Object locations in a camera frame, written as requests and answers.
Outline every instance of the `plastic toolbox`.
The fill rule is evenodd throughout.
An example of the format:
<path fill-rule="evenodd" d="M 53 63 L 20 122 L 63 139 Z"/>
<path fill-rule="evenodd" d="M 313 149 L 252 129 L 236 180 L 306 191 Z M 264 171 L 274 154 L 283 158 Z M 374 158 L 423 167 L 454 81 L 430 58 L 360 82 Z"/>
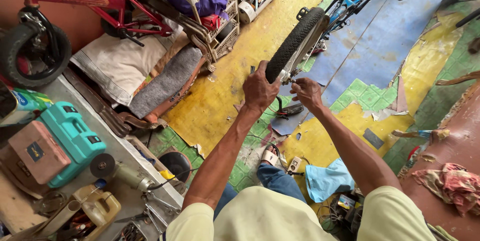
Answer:
<path fill-rule="evenodd" d="M 105 152 L 105 144 L 87 127 L 81 114 L 69 102 L 53 104 L 37 120 L 45 124 L 71 160 L 70 165 L 48 182 L 50 188 L 67 184 L 83 171 L 96 155 Z"/>

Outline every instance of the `red bicycle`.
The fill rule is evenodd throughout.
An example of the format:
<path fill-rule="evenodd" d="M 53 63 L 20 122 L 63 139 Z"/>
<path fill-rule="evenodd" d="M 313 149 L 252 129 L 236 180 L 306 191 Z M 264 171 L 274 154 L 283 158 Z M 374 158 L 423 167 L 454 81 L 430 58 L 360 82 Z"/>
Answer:
<path fill-rule="evenodd" d="M 105 33 L 127 38 L 141 47 L 144 44 L 132 37 L 133 33 L 136 36 L 158 34 L 167 37 L 172 32 L 170 26 L 162 23 L 160 14 L 137 0 L 25 0 L 25 7 L 18 13 L 20 24 L 10 29 L 0 41 L 0 72 L 6 80 L 23 87 L 53 81 L 67 67 L 72 55 L 67 35 L 39 11 L 39 1 L 88 6 L 102 17 Z M 133 5 L 148 19 L 132 21 Z M 140 29 L 146 24 L 158 27 Z"/>

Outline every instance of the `red bicycle frame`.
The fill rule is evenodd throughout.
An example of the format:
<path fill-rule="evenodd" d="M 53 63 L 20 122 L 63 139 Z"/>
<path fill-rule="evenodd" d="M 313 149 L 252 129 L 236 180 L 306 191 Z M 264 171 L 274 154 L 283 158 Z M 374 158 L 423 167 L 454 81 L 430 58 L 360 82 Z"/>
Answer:
<path fill-rule="evenodd" d="M 39 1 L 54 2 L 54 3 L 65 3 L 72 5 L 83 5 L 91 8 L 96 14 L 100 15 L 105 21 L 110 23 L 115 28 L 121 29 L 124 28 L 128 32 L 137 32 L 143 34 L 158 34 L 163 37 L 168 37 L 171 35 L 172 29 L 170 26 L 162 23 L 162 16 L 158 13 L 152 13 L 150 10 L 145 8 L 142 4 L 136 0 L 129 0 L 133 5 L 138 7 L 145 15 L 150 18 L 149 20 L 143 21 L 134 21 L 130 23 L 124 23 L 125 15 L 125 1 L 126 0 L 25 0 L 25 5 L 29 7 L 38 8 Z M 118 20 L 111 17 L 107 12 L 101 8 L 115 9 L 118 10 Z M 144 24 L 153 24 L 160 26 L 160 30 L 144 30 L 144 29 L 134 29 L 132 27 L 137 25 Z"/>

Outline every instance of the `grinding disc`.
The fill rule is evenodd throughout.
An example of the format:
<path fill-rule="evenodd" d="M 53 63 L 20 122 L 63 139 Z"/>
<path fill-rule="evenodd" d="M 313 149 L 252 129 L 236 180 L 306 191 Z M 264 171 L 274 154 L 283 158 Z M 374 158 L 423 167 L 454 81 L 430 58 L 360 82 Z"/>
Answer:
<path fill-rule="evenodd" d="M 115 159 L 107 153 L 101 153 L 90 162 L 90 172 L 96 178 L 103 178 L 115 170 Z"/>

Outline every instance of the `white sandal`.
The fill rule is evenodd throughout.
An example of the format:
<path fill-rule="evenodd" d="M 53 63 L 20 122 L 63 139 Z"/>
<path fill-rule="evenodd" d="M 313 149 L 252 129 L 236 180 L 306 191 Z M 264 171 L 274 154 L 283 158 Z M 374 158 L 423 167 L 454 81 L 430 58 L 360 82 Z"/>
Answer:
<path fill-rule="evenodd" d="M 268 150 L 268 147 L 273 146 L 273 148 L 276 147 L 273 144 L 269 144 L 265 147 L 265 150 L 263 151 L 263 155 L 261 156 L 261 160 L 266 160 L 268 161 L 271 165 L 275 166 L 277 164 L 277 161 L 279 160 L 279 157 L 274 154 L 272 151 Z"/>

